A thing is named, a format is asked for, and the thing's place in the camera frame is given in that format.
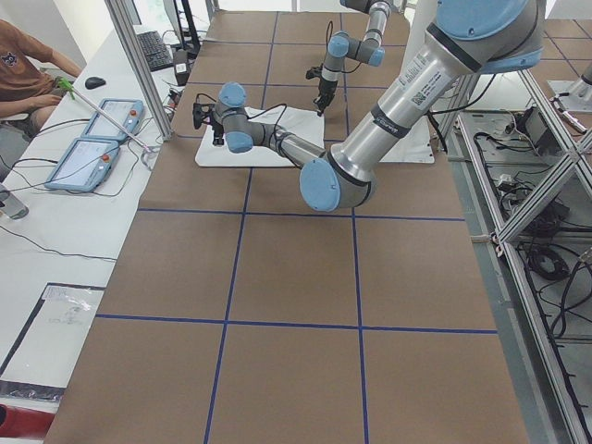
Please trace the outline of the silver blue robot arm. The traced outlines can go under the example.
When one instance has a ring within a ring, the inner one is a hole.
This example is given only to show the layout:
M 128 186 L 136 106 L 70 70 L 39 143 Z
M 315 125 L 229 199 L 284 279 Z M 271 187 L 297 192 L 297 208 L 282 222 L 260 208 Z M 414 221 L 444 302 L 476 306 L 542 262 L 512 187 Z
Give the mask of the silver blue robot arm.
M 438 1 L 423 46 L 346 140 L 329 149 L 278 124 L 254 121 L 237 82 L 226 83 L 214 103 L 195 103 L 193 125 L 211 126 L 214 143 L 232 153 L 264 146 L 290 160 L 301 170 L 300 192 L 314 210 L 356 207 L 375 191 L 374 167 L 453 82 L 539 62 L 545 12 L 543 1 Z
M 346 59 L 373 67 L 381 65 L 385 55 L 382 47 L 383 34 L 391 13 L 397 9 L 392 1 L 345 0 L 339 3 L 366 14 L 368 21 L 362 40 L 352 38 L 346 31 L 334 33 L 327 40 L 323 63 L 318 67 L 309 68 L 305 74 L 308 80 L 319 79 L 318 95 L 313 103 L 316 114 L 320 117 L 335 97 L 339 76 L 346 73 Z

